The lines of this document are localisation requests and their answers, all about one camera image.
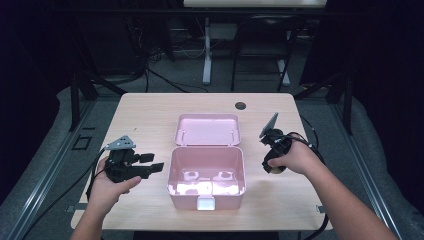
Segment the forearm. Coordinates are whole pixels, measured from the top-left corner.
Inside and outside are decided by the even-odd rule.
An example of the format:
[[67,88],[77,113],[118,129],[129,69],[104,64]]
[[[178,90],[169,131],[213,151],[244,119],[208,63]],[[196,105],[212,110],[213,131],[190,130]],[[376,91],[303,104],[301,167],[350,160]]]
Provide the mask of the forearm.
[[386,225],[323,164],[305,174],[340,239],[396,239]]
[[86,210],[78,222],[71,240],[100,239],[104,218],[104,216]]

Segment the pink box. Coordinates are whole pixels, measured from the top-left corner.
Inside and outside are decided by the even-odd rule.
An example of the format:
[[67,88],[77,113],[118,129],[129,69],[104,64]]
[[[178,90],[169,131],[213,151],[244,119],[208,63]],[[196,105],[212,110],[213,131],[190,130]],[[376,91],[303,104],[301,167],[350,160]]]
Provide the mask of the pink box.
[[178,209],[240,207],[246,181],[238,117],[183,114],[175,135],[168,192]]

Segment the box lid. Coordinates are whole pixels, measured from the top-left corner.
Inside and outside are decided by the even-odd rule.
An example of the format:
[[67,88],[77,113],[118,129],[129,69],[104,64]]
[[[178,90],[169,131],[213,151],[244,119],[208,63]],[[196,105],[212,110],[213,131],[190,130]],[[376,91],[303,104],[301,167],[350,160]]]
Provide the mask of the box lid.
[[238,117],[220,113],[182,114],[178,120],[175,143],[180,146],[238,145]]

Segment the table top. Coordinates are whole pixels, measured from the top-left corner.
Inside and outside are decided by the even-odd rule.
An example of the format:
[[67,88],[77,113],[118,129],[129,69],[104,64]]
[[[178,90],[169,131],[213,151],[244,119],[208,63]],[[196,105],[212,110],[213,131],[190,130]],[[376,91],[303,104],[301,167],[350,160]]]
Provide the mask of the table top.
[[184,0],[185,7],[324,8],[327,0]]
[[[235,107],[246,104],[244,110]],[[324,214],[311,183],[290,170],[267,174],[262,161],[269,146],[259,142],[262,128],[279,113],[276,128],[284,133],[305,132],[294,99],[281,93],[128,93],[122,96],[103,146],[123,135],[137,145],[136,153],[154,153],[153,163],[164,162],[162,172],[124,194],[107,215],[103,228],[154,231],[275,231],[314,230]],[[178,118],[184,113],[230,113],[238,116],[244,155],[246,192],[233,210],[179,210],[167,191],[171,153]],[[80,203],[87,203],[85,190]],[[75,228],[83,210],[71,221]]]

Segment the human hand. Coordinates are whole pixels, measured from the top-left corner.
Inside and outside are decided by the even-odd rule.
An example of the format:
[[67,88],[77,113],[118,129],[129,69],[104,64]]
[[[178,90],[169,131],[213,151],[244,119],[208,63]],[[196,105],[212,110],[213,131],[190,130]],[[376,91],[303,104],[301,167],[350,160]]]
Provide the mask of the human hand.
[[90,201],[87,210],[99,217],[105,217],[110,212],[113,205],[119,200],[119,196],[129,193],[130,189],[141,182],[139,176],[128,179],[127,181],[114,183],[103,171],[107,157],[99,161],[97,166],[97,177],[94,179],[91,189]]
[[323,165],[315,153],[304,143],[292,140],[290,150],[287,154],[268,161],[271,167],[285,166],[293,172],[306,175],[307,171]]

